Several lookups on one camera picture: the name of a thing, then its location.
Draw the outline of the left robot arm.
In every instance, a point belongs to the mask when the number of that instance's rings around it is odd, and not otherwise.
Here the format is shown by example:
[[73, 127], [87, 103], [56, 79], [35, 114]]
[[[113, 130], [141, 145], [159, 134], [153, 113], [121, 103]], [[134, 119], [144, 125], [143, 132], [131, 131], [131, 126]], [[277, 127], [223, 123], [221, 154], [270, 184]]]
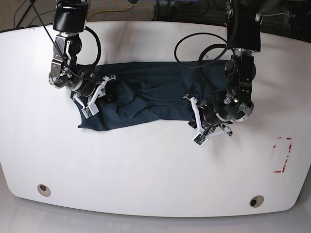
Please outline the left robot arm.
[[[214, 44], [200, 54], [198, 62], [198, 78], [206, 81], [211, 92], [206, 94], [194, 110], [198, 113], [189, 121], [193, 128], [201, 126], [204, 134], [214, 132], [224, 124], [241, 122], [248, 118], [253, 111], [251, 101], [252, 81], [256, 75], [254, 52], [260, 52], [260, 25], [262, 13], [260, 4], [256, 1], [228, 0], [226, 2], [227, 38], [225, 44]], [[213, 49], [231, 50], [233, 55], [225, 65], [227, 83], [222, 88], [212, 84], [207, 76], [207, 67], [215, 64], [212, 60], [204, 64], [203, 57]]]

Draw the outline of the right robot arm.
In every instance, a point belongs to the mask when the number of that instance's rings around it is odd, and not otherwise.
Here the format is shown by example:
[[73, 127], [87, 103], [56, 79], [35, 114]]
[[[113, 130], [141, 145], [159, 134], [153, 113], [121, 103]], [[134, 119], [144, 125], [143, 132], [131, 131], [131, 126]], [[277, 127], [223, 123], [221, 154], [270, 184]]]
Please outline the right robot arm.
[[[85, 103], [95, 95], [96, 89], [105, 78], [99, 73], [102, 47], [98, 35], [88, 26], [86, 18], [90, 3], [87, 0], [58, 0], [53, 21], [53, 29], [58, 35], [53, 42], [53, 59], [49, 82], [56, 88], [70, 90]], [[95, 61], [82, 65], [77, 55], [82, 49], [79, 34], [87, 31], [92, 34], [97, 46]]]

